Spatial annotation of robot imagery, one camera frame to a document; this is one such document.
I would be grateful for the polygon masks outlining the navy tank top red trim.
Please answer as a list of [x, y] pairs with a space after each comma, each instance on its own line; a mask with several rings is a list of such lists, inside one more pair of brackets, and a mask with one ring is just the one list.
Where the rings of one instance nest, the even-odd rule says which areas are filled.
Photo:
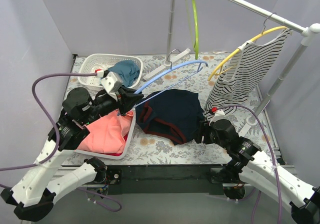
[[144, 133], [167, 138], [174, 145], [192, 141], [205, 119], [198, 93], [170, 89], [153, 95], [135, 108], [136, 124]]

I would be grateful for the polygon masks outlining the blue hanger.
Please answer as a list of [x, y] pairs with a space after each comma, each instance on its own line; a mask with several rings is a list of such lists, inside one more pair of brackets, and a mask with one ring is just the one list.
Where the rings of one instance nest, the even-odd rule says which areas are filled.
[[170, 65], [170, 68], [167, 69], [167, 70], [164, 70], [163, 72], [155, 75], [154, 77], [152, 77], [150, 80], [146, 81], [140, 88], [138, 88], [135, 93], [139, 93], [139, 92], [142, 92], [145, 88], [147, 88], [148, 86], [150, 86], [152, 83], [154, 83], [157, 79], [165, 76], [166, 74], [172, 72], [172, 71], [175, 71], [181, 67], [184, 67], [184, 66], [187, 66], [187, 65], [190, 65], [190, 64], [198, 64], [198, 67], [197, 67], [197, 71], [196, 72], [193, 72], [191, 75], [189, 76], [186, 76], [185, 78], [181, 79], [180, 81], [176, 82], [175, 84], [172, 84], [170, 86], [168, 86], [167, 88], [163, 89], [162, 91], [156, 93], [155, 95], [152, 95], [151, 97], [148, 97], [147, 99], [145, 99], [144, 101], [140, 101], [139, 103], [135, 104], [134, 107], [132, 109], [135, 109], [137, 106], [140, 106], [142, 105], [143, 103], [147, 102], [148, 100], [152, 99], [152, 98], [155, 98], [156, 96], [160, 95], [161, 93], [163, 93], [164, 91], [166, 90], [169, 90], [171, 89], [172, 87], [174, 87], [175, 85], [183, 82], [184, 80], [187, 80], [189, 79], [190, 77], [198, 74], [202, 69], [202, 64], [205, 65], [206, 68], [209, 67], [207, 61], [204, 61], [204, 60], [192, 60], [192, 61], [186, 61], [186, 62], [183, 62], [183, 63], [180, 63], [180, 64], [177, 64], [175, 66], [172, 66], [172, 64]]

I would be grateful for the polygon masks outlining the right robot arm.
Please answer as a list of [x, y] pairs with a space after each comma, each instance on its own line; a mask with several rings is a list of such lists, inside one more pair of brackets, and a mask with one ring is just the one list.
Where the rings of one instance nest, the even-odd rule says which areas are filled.
[[308, 184], [272, 159], [251, 140], [240, 137], [230, 121], [202, 121], [195, 141], [217, 144], [231, 157], [225, 166], [227, 179], [245, 182], [276, 200], [296, 223], [319, 223], [318, 187]]

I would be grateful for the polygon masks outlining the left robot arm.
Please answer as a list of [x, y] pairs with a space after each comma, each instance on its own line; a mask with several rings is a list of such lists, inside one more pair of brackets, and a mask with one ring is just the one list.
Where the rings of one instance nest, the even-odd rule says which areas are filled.
[[5, 188], [0, 196], [15, 206], [14, 213], [20, 220], [39, 221], [63, 196], [83, 184], [100, 184], [107, 178], [107, 166], [92, 157], [72, 172], [53, 179], [62, 163], [89, 135], [88, 126], [114, 110], [126, 114], [143, 98], [141, 92], [120, 87], [111, 97], [105, 90], [92, 99], [87, 89], [72, 89], [62, 103], [57, 129], [48, 134], [45, 145], [24, 177], [13, 187]]

